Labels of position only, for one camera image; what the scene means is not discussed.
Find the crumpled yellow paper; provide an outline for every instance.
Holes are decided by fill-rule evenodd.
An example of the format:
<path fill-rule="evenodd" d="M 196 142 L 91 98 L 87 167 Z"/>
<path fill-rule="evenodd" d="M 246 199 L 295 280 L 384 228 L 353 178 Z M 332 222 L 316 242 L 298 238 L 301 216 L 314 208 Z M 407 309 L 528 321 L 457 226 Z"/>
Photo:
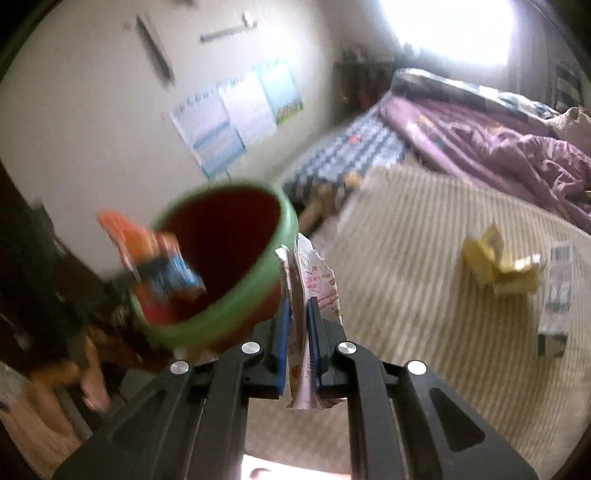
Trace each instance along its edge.
<path fill-rule="evenodd" d="M 494 223 L 480 238 L 464 239 L 462 258 L 478 284 L 481 287 L 492 286 L 498 295 L 536 292 L 545 266 L 540 254 L 518 260 L 508 259 L 501 231 Z"/>

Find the bright window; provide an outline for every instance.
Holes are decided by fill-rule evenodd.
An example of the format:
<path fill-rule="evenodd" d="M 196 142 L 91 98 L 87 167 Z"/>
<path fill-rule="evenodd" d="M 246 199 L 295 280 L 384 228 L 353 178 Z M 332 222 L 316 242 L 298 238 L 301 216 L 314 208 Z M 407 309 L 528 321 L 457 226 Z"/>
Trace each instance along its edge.
<path fill-rule="evenodd" d="M 510 0 L 381 0 L 402 45 L 478 64 L 506 64 Z"/>

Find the white snack packet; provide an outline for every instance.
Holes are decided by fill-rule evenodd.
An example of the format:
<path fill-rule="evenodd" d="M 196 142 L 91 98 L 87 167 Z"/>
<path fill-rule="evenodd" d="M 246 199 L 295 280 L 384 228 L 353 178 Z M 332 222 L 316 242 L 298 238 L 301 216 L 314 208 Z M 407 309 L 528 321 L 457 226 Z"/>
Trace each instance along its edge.
<path fill-rule="evenodd" d="M 573 244 L 552 245 L 548 259 L 544 307 L 538 325 L 538 355 L 562 357 L 569 339 L 573 303 Z"/>
<path fill-rule="evenodd" d="M 276 250 L 276 253 L 284 277 L 284 294 L 288 286 L 293 309 L 287 341 L 288 380 L 291 392 L 289 408 L 329 408 L 339 401 L 320 400 L 314 392 L 306 330 L 306 306 L 311 297 L 317 297 L 321 317 L 342 325 L 335 274 L 314 249 L 310 240 L 301 233 L 296 239 L 295 253 L 290 253 L 287 247 Z"/>

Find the white wall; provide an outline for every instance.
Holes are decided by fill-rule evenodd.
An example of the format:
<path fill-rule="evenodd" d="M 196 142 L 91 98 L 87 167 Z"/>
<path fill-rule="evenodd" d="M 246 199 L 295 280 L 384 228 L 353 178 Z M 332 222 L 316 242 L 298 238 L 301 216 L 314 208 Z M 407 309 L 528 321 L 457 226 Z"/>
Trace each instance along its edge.
<path fill-rule="evenodd" d="M 204 33 L 258 28 L 211 44 Z M 172 61 L 164 88 L 135 29 L 148 12 Z M 95 221 L 113 207 L 149 223 L 205 184 L 168 112 L 187 95 L 264 60 L 286 58 L 304 110 L 250 149 L 233 177 L 271 180 L 338 119 L 330 38 L 316 0 L 63 0 L 36 28 L 0 84 L 0 157 L 27 200 L 41 199 L 58 234 L 97 271 L 119 264 Z"/>

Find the snack wrapper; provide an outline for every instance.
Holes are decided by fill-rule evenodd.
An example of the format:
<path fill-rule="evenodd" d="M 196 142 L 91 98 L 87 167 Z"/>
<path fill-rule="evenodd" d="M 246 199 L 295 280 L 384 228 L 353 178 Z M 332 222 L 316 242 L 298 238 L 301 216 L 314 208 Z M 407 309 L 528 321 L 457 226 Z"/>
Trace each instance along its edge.
<path fill-rule="evenodd" d="M 544 263 L 540 254 L 510 260 L 501 231 L 493 223 L 480 238 L 467 237 L 462 258 L 480 286 L 490 285 L 497 295 L 534 293 L 540 288 Z"/>
<path fill-rule="evenodd" d="M 311 297 L 317 297 L 321 317 L 342 325 L 335 273 L 301 233 L 296 239 L 294 252 L 282 247 L 276 250 L 276 254 L 280 259 L 283 293 L 290 296 L 292 305 L 287 341 L 291 394 L 288 406 L 297 410 L 330 408 L 340 400 L 322 400 L 314 392 L 306 305 Z"/>
<path fill-rule="evenodd" d="M 160 275 L 134 288 L 141 302 L 163 303 L 171 297 L 195 301 L 205 294 L 203 280 L 185 263 L 173 234 L 153 232 L 114 210 L 101 210 L 96 218 L 119 249 L 121 263 L 128 270 L 156 257 L 169 257 L 170 262 Z"/>

